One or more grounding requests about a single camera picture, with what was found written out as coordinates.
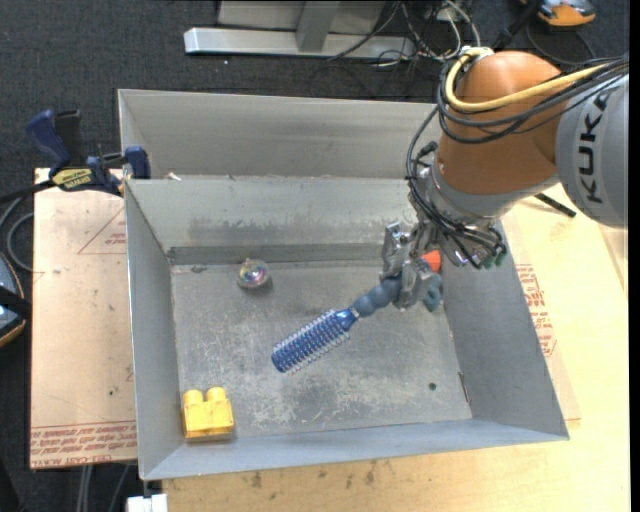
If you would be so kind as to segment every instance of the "orange component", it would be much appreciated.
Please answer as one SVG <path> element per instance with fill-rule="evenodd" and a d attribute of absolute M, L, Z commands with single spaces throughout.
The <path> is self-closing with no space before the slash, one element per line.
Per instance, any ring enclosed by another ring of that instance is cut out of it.
<path fill-rule="evenodd" d="M 553 17 L 547 16 L 545 13 L 538 13 L 538 16 L 546 21 L 549 25 L 555 28 L 575 28 L 580 25 L 585 25 L 596 17 L 595 13 L 587 14 L 586 16 L 574 9 L 569 4 L 559 4 L 551 7 Z"/>
<path fill-rule="evenodd" d="M 429 251 L 422 255 L 422 259 L 429 264 L 429 267 L 433 272 L 440 273 L 440 268 L 442 268 L 442 258 L 440 256 L 440 251 Z"/>
<path fill-rule="evenodd" d="M 484 102 L 528 89 L 558 74 L 560 70 L 540 57 L 501 51 L 474 62 L 460 79 L 456 96 L 469 103 Z M 504 118 L 533 107 L 555 92 L 558 90 L 468 117 L 478 121 Z M 510 134 L 484 144 L 463 144 L 443 134 L 438 145 L 438 171 L 447 184 L 467 194 L 502 194 L 546 181 L 556 173 L 555 141 L 560 118 L 553 116 L 564 106 L 562 103 L 532 116 L 520 130 L 527 131 L 542 120 L 552 119 L 527 133 Z M 486 135 L 473 126 L 448 120 L 447 125 L 465 138 Z"/>

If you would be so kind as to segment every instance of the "black cable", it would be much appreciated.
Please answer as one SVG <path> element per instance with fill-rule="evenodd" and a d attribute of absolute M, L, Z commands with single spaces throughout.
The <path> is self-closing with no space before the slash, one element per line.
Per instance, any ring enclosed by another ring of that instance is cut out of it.
<path fill-rule="evenodd" d="M 587 40 L 582 36 L 582 34 L 580 34 L 577 31 L 571 31 L 571 33 L 576 35 L 576 38 L 582 43 L 582 45 L 585 47 L 585 49 L 589 53 L 590 58 L 595 58 L 596 54 L 593 51 L 593 48 L 591 48 L 591 46 L 589 45 Z M 557 57 L 557 56 L 549 53 L 544 48 L 542 48 L 540 43 L 538 41 L 536 41 L 533 38 L 533 36 L 531 35 L 531 23 L 529 23 L 526 26 L 525 34 L 527 36 L 527 39 L 529 40 L 529 43 L 531 43 L 531 46 L 533 46 L 534 49 L 537 52 L 539 52 L 543 57 L 546 57 L 547 59 L 549 59 L 550 61 L 552 61 L 552 62 L 554 62 L 556 64 L 562 64 L 562 65 L 566 65 L 566 66 L 575 66 L 575 65 L 580 64 L 582 62 L 582 61 L 571 61 L 571 60 L 562 59 L 560 57 Z"/>
<path fill-rule="evenodd" d="M 13 249 L 13 236 L 15 235 L 15 232 L 18 230 L 18 228 L 31 218 L 33 218 L 33 213 L 27 213 L 26 215 L 18 219 L 18 221 L 11 227 L 9 233 L 7 234 L 7 252 L 9 253 L 9 256 L 11 257 L 13 262 L 26 272 L 33 272 L 33 269 L 26 263 L 23 263 L 23 261 L 16 255 Z"/>
<path fill-rule="evenodd" d="M 376 29 L 374 29 L 372 32 L 370 32 L 368 35 L 366 35 L 362 40 L 360 40 L 357 44 L 353 45 L 351 48 L 348 48 L 336 55 L 333 55 L 332 57 L 329 57 L 327 59 L 327 62 L 330 61 L 334 61 L 334 60 L 338 60 L 338 59 L 342 59 L 343 57 L 346 57 L 347 55 L 355 52 L 358 48 L 362 47 L 365 43 L 367 43 L 368 41 L 370 41 L 373 37 L 375 37 L 376 35 L 378 35 L 380 32 L 382 32 L 388 25 L 389 23 L 391 23 L 391 21 L 393 21 L 393 18 L 396 15 L 396 12 L 398 12 L 398 8 L 400 7 L 400 2 L 394 2 L 393 6 L 391 8 L 391 14 L 389 14 L 389 16 L 387 17 L 387 19 Z"/>
<path fill-rule="evenodd" d="M 131 468 L 130 464 L 125 464 L 124 471 L 122 471 L 122 475 L 120 475 L 120 479 L 118 480 L 118 484 L 116 485 L 115 490 L 113 491 L 113 498 L 111 499 L 111 504 L 109 505 L 109 509 L 107 512 L 114 512 L 116 509 L 116 503 L 118 502 L 118 498 L 120 497 L 120 491 L 122 489 L 122 485 L 124 484 L 124 480 L 127 477 L 127 473 Z"/>
<path fill-rule="evenodd" d="M 417 132 L 414 134 L 409 144 L 409 149 L 407 151 L 407 158 L 406 158 L 406 178 L 409 183 L 409 189 L 411 190 L 412 197 L 418 203 L 420 208 L 424 211 L 425 215 L 429 218 L 429 220 L 431 220 L 434 223 L 434 225 L 436 225 L 436 227 L 445 236 L 445 238 L 451 238 L 454 241 L 454 243 L 459 246 L 464 256 L 467 259 L 469 259 L 469 261 L 472 262 L 473 266 L 475 266 L 476 268 L 479 268 L 477 264 L 473 261 L 471 256 L 469 255 L 466 248 L 459 241 L 459 238 L 465 238 L 481 244 L 494 256 L 497 255 L 498 249 L 502 252 L 506 252 L 506 246 L 502 243 L 502 240 L 498 238 L 492 239 L 489 236 L 485 235 L 484 233 L 476 232 L 468 228 L 464 224 L 452 222 L 450 219 L 443 216 L 433 204 L 427 201 L 427 199 L 423 197 L 422 194 L 420 194 L 420 191 L 418 190 L 418 187 L 415 183 L 416 179 L 418 178 L 417 160 L 413 159 L 413 152 L 415 150 L 415 146 L 418 142 L 418 139 L 420 138 L 420 136 L 422 135 L 426 127 L 429 125 L 429 123 L 432 121 L 432 119 L 435 117 L 437 112 L 438 112 L 438 109 L 434 108 L 429 113 L 429 115 L 425 118 L 425 120 L 422 122 L 422 124 L 418 128 Z M 435 142 L 428 144 L 427 146 L 425 146 L 425 148 L 421 150 L 420 153 L 423 153 L 421 156 L 424 156 L 424 154 L 434 151 L 436 147 L 437 145 L 435 144 Z"/>
<path fill-rule="evenodd" d="M 447 71 L 447 67 L 445 66 L 443 73 L 441 74 L 440 86 L 436 91 L 436 102 L 438 105 L 438 109 L 440 111 L 440 117 L 441 117 L 440 123 L 441 123 L 442 129 L 448 136 L 450 136 L 452 139 L 458 142 L 469 143 L 469 144 L 480 144 L 484 142 L 490 142 L 491 140 L 495 140 L 497 138 L 508 135 L 510 133 L 526 133 L 527 131 L 530 131 L 531 128 L 527 128 L 526 130 L 520 130 L 520 131 L 516 130 L 522 124 L 523 120 L 526 121 L 532 116 L 539 114 L 543 111 L 546 111 L 555 105 L 563 103 L 568 99 L 582 92 L 585 92 L 587 90 L 591 90 L 591 94 L 589 94 L 588 97 L 592 96 L 593 94 L 597 94 L 600 90 L 602 90 L 603 88 L 606 88 L 606 86 L 608 86 L 610 83 L 620 78 L 625 72 L 628 72 L 628 59 L 622 58 L 622 59 L 611 60 L 608 64 L 604 65 L 603 69 L 598 70 L 593 75 L 590 75 L 586 78 L 576 80 L 575 84 L 569 87 L 566 87 L 565 89 L 563 89 L 558 93 L 554 93 L 550 95 L 548 98 L 541 101 L 534 107 L 531 107 L 525 111 L 519 112 L 511 116 L 506 116 L 501 119 L 495 119 L 490 121 L 472 120 L 472 119 L 469 119 L 468 117 L 465 117 L 467 116 L 467 114 L 463 114 L 463 117 L 458 117 L 458 116 L 454 116 L 450 112 L 451 106 L 448 104 L 446 98 L 444 97 L 444 90 L 442 85 L 446 77 L 446 71 Z M 567 73 L 563 73 L 553 78 L 558 78 L 559 76 L 562 76 L 565 74 Z M 604 84 L 604 85 L 599 89 L 594 89 L 594 85 L 597 85 L 597 84 Z M 547 119 L 545 119 L 541 123 L 538 123 L 536 126 L 540 126 L 541 124 L 544 124 L 545 122 L 550 121 L 554 117 L 557 117 L 557 115 L 562 115 L 562 113 L 563 112 L 560 112 L 559 114 L 549 116 Z M 512 123 L 512 124 L 506 126 L 506 128 L 504 128 L 501 131 L 490 132 L 486 130 L 487 133 L 489 134 L 486 137 L 465 138 L 453 133 L 450 130 L 450 128 L 443 122 L 443 119 L 442 119 L 443 117 L 449 119 L 453 123 L 464 125 L 464 126 L 471 126 L 479 129 L 485 129 L 487 127 L 492 127 L 492 126 L 507 125 L 508 123 Z"/>

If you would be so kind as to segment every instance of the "cable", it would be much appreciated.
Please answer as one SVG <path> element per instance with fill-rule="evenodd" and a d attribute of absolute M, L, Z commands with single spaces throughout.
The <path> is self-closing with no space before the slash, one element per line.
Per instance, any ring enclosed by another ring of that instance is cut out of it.
<path fill-rule="evenodd" d="M 476 40 L 476 46 L 482 46 L 482 40 L 480 38 L 480 33 L 478 32 L 478 29 L 476 28 L 476 26 L 473 24 L 473 22 L 471 21 L 471 17 L 464 12 L 459 5 L 457 5 L 455 2 L 452 2 L 451 0 L 446 0 L 446 3 L 452 7 L 453 9 L 456 10 L 456 12 L 462 16 L 462 19 L 464 19 L 464 21 L 467 22 L 467 24 L 471 27 L 471 32 L 473 33 L 473 37 Z"/>
<path fill-rule="evenodd" d="M 470 119 L 465 115 L 456 116 L 450 112 L 450 105 L 447 102 L 447 99 L 442 91 L 442 87 L 439 87 L 436 91 L 436 103 L 440 110 L 440 125 L 443 131 L 450 136 L 452 139 L 468 144 L 479 144 L 484 142 L 490 142 L 499 137 L 508 135 L 510 133 L 526 133 L 536 127 L 544 124 L 545 122 L 550 121 L 554 117 L 562 115 L 564 112 L 570 110 L 571 108 L 575 108 L 579 103 L 585 101 L 589 96 L 594 94 L 598 94 L 600 91 L 608 87 L 611 83 L 618 80 L 625 73 L 628 73 L 628 56 L 622 56 L 616 59 L 595 59 L 593 61 L 588 61 L 587 65 L 592 65 L 594 63 L 600 64 L 600 69 L 594 76 L 590 76 L 588 78 L 581 78 L 576 80 L 574 83 L 569 85 L 568 87 L 549 95 L 546 99 L 534 105 L 533 107 L 524 110 L 522 112 L 506 116 L 499 119 L 493 119 L 488 121 L 478 121 L 474 119 Z M 441 71 L 441 83 L 445 80 L 445 76 L 449 74 L 449 69 L 445 65 Z M 574 75 L 573 72 L 563 73 L 562 76 L 571 76 Z M 530 126 L 525 130 L 518 130 L 519 126 L 523 124 L 524 121 L 529 120 L 534 115 L 540 114 L 543 111 L 546 111 L 556 105 L 566 102 L 567 100 L 582 94 L 588 91 L 589 95 L 578 102 L 574 102 L 573 105 L 563 109 L 562 112 L 556 113 L 554 115 L 547 116 L 541 122 L 538 122 L 535 126 Z M 456 135 L 451 131 L 451 129 L 444 122 L 443 118 L 448 119 L 452 123 L 460 124 L 463 126 L 475 127 L 478 128 L 489 135 L 485 137 L 461 137 Z M 489 131 L 490 127 L 503 126 L 504 128 L 501 131 Z"/>
<path fill-rule="evenodd" d="M 3 224 L 7 221 L 7 219 L 9 218 L 9 215 L 11 215 L 11 213 L 13 212 L 13 210 L 15 210 L 17 208 L 17 206 L 24 200 L 24 196 L 23 197 L 19 197 L 18 199 L 15 199 L 13 201 L 13 203 L 11 203 L 9 205 L 9 208 L 7 208 L 5 210 L 5 212 L 2 214 L 2 217 L 0 217 L 0 229 L 2 228 Z"/>
<path fill-rule="evenodd" d="M 341 59 L 343 57 L 346 57 L 347 55 L 355 52 L 358 48 L 362 47 L 365 43 L 370 41 L 374 36 L 376 36 L 380 32 L 382 32 L 389 25 L 389 23 L 391 23 L 391 21 L 395 17 L 396 12 L 398 12 L 398 7 L 400 7 L 400 2 L 394 2 L 393 6 L 391 8 L 391 14 L 389 14 L 387 19 L 382 23 L 382 25 L 380 25 L 378 28 L 373 30 L 370 34 L 365 36 L 362 40 L 360 40 L 357 44 L 353 45 L 351 48 L 348 48 L 348 49 L 346 49 L 346 50 L 344 50 L 344 51 L 342 51 L 342 52 L 340 52 L 340 53 L 338 53 L 336 55 L 333 55 L 332 57 L 329 57 L 327 59 L 327 62 L 338 60 L 338 59 Z"/>
<path fill-rule="evenodd" d="M 416 179 L 418 178 L 416 170 L 417 170 L 417 164 L 418 164 L 419 158 L 434 151 L 437 145 L 435 144 L 435 142 L 427 144 L 427 146 L 425 146 L 424 148 L 422 148 L 422 150 L 420 150 L 419 156 L 417 157 L 416 160 L 413 159 L 413 152 L 415 150 L 415 146 L 418 142 L 418 139 L 420 138 L 420 136 L 422 135 L 426 127 L 429 125 L 429 123 L 432 121 L 432 119 L 435 117 L 437 113 L 438 113 L 437 108 L 434 108 L 429 113 L 429 115 L 425 118 L 425 120 L 420 125 L 420 128 L 418 128 L 418 131 L 416 131 L 416 133 L 414 134 L 411 140 L 411 143 L 409 144 L 409 149 L 407 151 L 407 157 L 406 157 L 406 179 L 409 183 L 409 189 L 411 190 L 412 197 L 414 198 L 418 206 L 423 210 L 427 218 L 433 222 L 433 224 L 439 229 L 439 231 L 442 233 L 442 235 L 446 239 L 453 240 L 453 242 L 458 246 L 458 248 L 462 251 L 464 256 L 467 258 L 467 260 L 471 262 L 472 266 L 479 269 L 480 265 L 478 265 L 473 260 L 473 258 L 467 251 L 466 247 L 460 241 L 460 238 L 472 240 L 482 245 L 483 247 L 485 247 L 494 256 L 497 256 L 498 252 L 503 252 L 503 253 L 507 252 L 507 248 L 505 244 L 502 242 L 502 237 L 499 234 L 498 236 L 495 236 L 494 234 L 494 237 L 490 237 L 487 234 L 470 229 L 469 227 L 465 226 L 462 223 L 454 223 L 451 219 L 442 215 L 438 211 L 438 209 L 435 207 L 435 205 L 429 202 L 420 193 L 415 183 Z"/>
<path fill-rule="evenodd" d="M 418 32 L 416 31 L 413 23 L 411 23 L 411 19 L 409 17 L 409 11 L 407 9 L 406 6 L 406 2 L 402 2 L 401 4 L 401 10 L 402 10 L 402 14 L 404 16 L 405 19 L 405 23 L 407 24 L 407 28 L 409 29 L 410 34 L 413 36 L 413 42 L 418 46 L 418 48 L 420 48 L 422 51 L 418 51 L 418 54 L 423 56 L 423 57 L 428 57 L 430 59 L 436 60 L 438 62 L 445 62 L 447 59 L 450 59 L 452 57 L 454 57 L 459 51 L 460 48 L 462 46 L 462 40 L 460 37 L 460 32 L 458 31 L 458 27 L 456 27 L 456 24 L 453 22 L 453 20 L 451 19 L 451 16 L 448 15 L 448 23 L 451 25 L 451 28 L 453 30 L 453 32 L 456 35 L 456 49 L 455 50 L 447 50 L 446 52 L 438 55 L 436 53 L 434 53 L 431 48 L 429 47 L 429 45 L 427 45 L 427 43 L 424 41 L 424 38 L 420 36 L 420 34 L 418 34 Z M 429 21 L 431 21 L 434 17 L 435 17 L 435 12 L 433 11 L 431 13 L 431 16 L 429 18 Z"/>
<path fill-rule="evenodd" d="M 18 219 L 18 221 L 11 227 L 9 233 L 7 234 L 7 252 L 9 253 L 9 256 L 11 257 L 13 262 L 26 272 L 33 272 L 33 269 L 16 255 L 15 251 L 13 250 L 13 236 L 18 228 L 31 218 L 33 218 L 33 213 L 27 213 L 26 215 Z"/>
<path fill-rule="evenodd" d="M 495 110 L 507 105 L 511 105 L 512 103 L 516 103 L 518 101 L 526 100 L 533 96 L 545 94 L 554 88 L 566 87 L 576 80 L 588 78 L 594 75 L 604 66 L 603 64 L 601 64 L 587 69 L 575 71 L 569 75 L 559 75 L 557 78 L 554 78 L 552 80 L 534 85 L 533 87 L 529 87 L 528 89 L 524 89 L 522 91 L 502 96 L 501 98 L 496 98 L 494 100 L 487 100 L 478 103 L 469 103 L 459 100 L 454 92 L 454 82 L 462 66 L 467 63 L 472 56 L 487 56 L 492 53 L 493 52 L 487 48 L 470 48 L 453 63 L 451 69 L 449 70 L 449 73 L 447 74 L 444 84 L 445 96 L 448 103 L 453 108 L 460 112 L 468 113 L 487 112 L 489 110 Z"/>
<path fill-rule="evenodd" d="M 578 40 L 584 45 L 585 49 L 589 53 L 589 56 L 591 58 L 595 58 L 596 54 L 593 51 L 593 48 L 591 48 L 591 46 L 586 41 L 586 39 L 582 36 L 582 34 L 580 34 L 580 32 L 577 32 L 577 31 L 572 31 L 572 33 L 574 33 L 578 38 Z M 536 51 L 538 51 L 543 57 L 546 57 L 550 61 L 555 62 L 556 64 L 563 64 L 567 66 L 575 66 L 577 64 L 580 64 L 580 61 L 570 61 L 570 60 L 561 59 L 560 57 L 556 57 L 555 55 L 552 55 L 551 53 L 544 50 L 542 46 L 540 46 L 540 44 L 536 40 L 534 40 L 534 38 L 531 36 L 531 23 L 529 23 L 526 26 L 525 34 L 527 36 L 527 39 L 531 43 L 531 45 L 536 49 Z"/>
<path fill-rule="evenodd" d="M 85 482 L 87 481 L 87 468 L 88 466 L 82 467 L 80 486 L 78 488 L 78 500 L 76 502 L 76 512 L 82 512 L 82 496 L 84 495 Z"/>
<path fill-rule="evenodd" d="M 115 511 L 116 503 L 118 502 L 118 498 L 120 497 L 120 491 L 122 489 L 122 485 L 124 484 L 124 479 L 127 477 L 127 473 L 129 472 L 130 468 L 131 468 L 130 464 L 125 464 L 124 471 L 122 472 L 122 475 L 120 475 L 120 479 L 118 480 L 118 484 L 116 485 L 116 488 L 113 491 L 113 498 L 111 499 L 111 504 L 109 505 L 109 508 L 108 508 L 107 512 L 114 512 Z"/>

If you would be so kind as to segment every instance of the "silver metal stand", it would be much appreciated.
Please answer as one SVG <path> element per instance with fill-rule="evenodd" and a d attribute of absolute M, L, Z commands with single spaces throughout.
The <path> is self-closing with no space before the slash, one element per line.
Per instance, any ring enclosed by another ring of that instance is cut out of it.
<path fill-rule="evenodd" d="M 226 2 L 232 4 L 244 4 L 246 2 Z M 384 2 L 369 2 L 366 16 L 371 18 L 371 10 L 379 16 Z M 345 19 L 355 17 L 357 7 L 345 7 L 349 2 L 311 1 L 304 2 L 300 6 L 300 15 L 295 29 L 273 30 L 291 26 L 291 6 L 282 7 L 282 15 L 286 15 L 282 24 L 275 24 L 274 14 L 279 12 L 278 6 L 272 8 L 265 17 L 265 30 L 260 28 L 260 9 L 251 9 L 249 6 L 243 12 L 247 13 L 247 24 L 250 28 L 192 28 L 185 32 L 184 42 L 187 54 L 254 54 L 254 55 L 293 55 L 307 57 L 332 57 L 357 45 L 364 35 L 357 33 L 336 33 L 336 30 L 344 31 L 349 27 Z M 241 21 L 242 17 L 233 16 L 234 21 Z M 363 27 L 354 26 L 354 31 L 362 32 Z M 373 30 L 373 24 L 368 24 L 369 32 Z M 374 36 L 361 47 L 348 54 L 349 58 L 386 58 L 395 59 L 400 53 L 408 54 L 413 50 L 412 43 L 404 37 Z"/>

